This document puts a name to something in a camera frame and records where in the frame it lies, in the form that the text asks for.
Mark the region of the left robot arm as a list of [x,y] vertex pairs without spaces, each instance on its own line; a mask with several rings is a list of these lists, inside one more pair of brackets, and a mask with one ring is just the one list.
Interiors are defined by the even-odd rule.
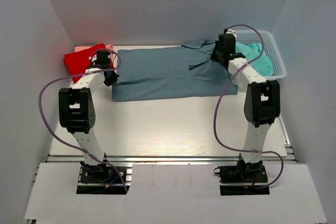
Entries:
[[112,49],[96,50],[79,80],[69,88],[59,90],[59,120],[77,141],[86,166],[94,166],[93,176],[101,182],[110,178],[111,168],[104,164],[106,155],[99,146],[93,129],[96,123],[92,95],[104,84],[109,87],[117,82],[119,75],[110,64],[117,56]]

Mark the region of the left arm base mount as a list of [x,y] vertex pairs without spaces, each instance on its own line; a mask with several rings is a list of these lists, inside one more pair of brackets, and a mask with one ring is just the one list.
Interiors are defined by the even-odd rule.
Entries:
[[131,184],[131,168],[80,162],[77,195],[126,195]]

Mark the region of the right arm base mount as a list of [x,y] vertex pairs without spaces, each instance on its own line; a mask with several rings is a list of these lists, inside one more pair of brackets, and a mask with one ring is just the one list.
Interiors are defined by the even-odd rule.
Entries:
[[268,177],[262,161],[245,163],[238,160],[235,166],[218,166],[214,174],[219,177],[222,196],[269,195]]

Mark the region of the grey-blue t-shirt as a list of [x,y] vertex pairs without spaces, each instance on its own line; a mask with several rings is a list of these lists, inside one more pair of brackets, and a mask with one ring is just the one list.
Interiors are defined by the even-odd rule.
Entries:
[[114,102],[236,95],[231,75],[211,60],[215,42],[118,50],[121,66],[112,87]]

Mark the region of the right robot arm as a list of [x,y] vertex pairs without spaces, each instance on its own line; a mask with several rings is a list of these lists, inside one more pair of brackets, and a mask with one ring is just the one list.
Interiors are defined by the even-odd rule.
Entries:
[[244,147],[239,151],[244,164],[238,166],[237,175],[247,182],[256,175],[254,164],[262,161],[267,132],[280,115],[280,84],[261,76],[242,53],[236,52],[236,38],[231,33],[218,36],[211,60],[224,67],[246,92],[244,116],[248,126]]

